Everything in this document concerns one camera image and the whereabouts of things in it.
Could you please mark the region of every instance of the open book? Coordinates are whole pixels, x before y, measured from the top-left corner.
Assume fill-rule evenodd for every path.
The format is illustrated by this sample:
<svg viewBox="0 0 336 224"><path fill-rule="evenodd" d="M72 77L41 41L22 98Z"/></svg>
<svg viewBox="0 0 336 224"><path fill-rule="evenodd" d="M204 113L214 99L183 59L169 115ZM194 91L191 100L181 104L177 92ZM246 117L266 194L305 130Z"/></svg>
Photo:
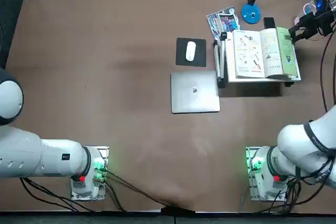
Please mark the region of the open book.
<svg viewBox="0 0 336 224"><path fill-rule="evenodd" d="M288 29L233 31L237 78L297 77L296 55Z"/></svg>

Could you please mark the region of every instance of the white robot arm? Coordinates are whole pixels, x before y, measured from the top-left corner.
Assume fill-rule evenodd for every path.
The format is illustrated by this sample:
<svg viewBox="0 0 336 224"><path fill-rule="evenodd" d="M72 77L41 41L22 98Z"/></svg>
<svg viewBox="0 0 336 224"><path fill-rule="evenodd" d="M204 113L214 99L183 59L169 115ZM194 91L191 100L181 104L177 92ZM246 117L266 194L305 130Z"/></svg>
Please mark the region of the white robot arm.
<svg viewBox="0 0 336 224"><path fill-rule="evenodd" d="M74 199L104 199L98 168L106 168L106 160L97 148L71 140L40 139L7 126L20 114L23 100L18 82L0 68L0 178L70 176Z"/></svg>
<svg viewBox="0 0 336 224"><path fill-rule="evenodd" d="M288 176L300 179L314 174L314 184L328 175L325 184L336 188L336 168L330 167L336 154L335 122L336 106L315 121L284 127L277 146L263 146L256 152L251 165L256 166L261 200L274 200L281 188L285 193Z"/></svg>

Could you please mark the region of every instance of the silver laptop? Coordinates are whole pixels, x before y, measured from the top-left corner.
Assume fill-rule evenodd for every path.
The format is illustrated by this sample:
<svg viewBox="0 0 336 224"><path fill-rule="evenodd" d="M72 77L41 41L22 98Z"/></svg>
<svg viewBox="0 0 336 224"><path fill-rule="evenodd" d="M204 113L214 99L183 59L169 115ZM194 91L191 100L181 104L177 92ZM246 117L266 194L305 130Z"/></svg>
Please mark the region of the silver laptop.
<svg viewBox="0 0 336 224"><path fill-rule="evenodd" d="M215 71L171 73L172 113L218 112Z"/></svg>

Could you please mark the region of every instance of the black mouse pad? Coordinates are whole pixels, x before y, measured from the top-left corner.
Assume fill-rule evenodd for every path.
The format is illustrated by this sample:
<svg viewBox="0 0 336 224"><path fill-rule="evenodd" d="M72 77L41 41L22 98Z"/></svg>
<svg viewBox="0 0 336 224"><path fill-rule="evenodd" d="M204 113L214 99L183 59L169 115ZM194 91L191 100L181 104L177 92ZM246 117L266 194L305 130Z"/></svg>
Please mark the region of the black mouse pad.
<svg viewBox="0 0 336 224"><path fill-rule="evenodd" d="M196 43L195 57L193 61L185 59L185 52L189 41ZM176 40L176 65L206 67L206 40L205 39L188 39L177 38Z"/></svg>

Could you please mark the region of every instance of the computer mouse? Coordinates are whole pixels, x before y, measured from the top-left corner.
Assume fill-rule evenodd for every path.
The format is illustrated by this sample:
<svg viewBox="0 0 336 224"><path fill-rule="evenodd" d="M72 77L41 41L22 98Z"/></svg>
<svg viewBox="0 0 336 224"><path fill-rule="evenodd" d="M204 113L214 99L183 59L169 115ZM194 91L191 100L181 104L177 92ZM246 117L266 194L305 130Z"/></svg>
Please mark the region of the computer mouse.
<svg viewBox="0 0 336 224"><path fill-rule="evenodd" d="M196 43L193 41L189 41L187 44L187 50L185 52L185 59L187 61L193 61L195 57L195 49L196 49Z"/></svg>

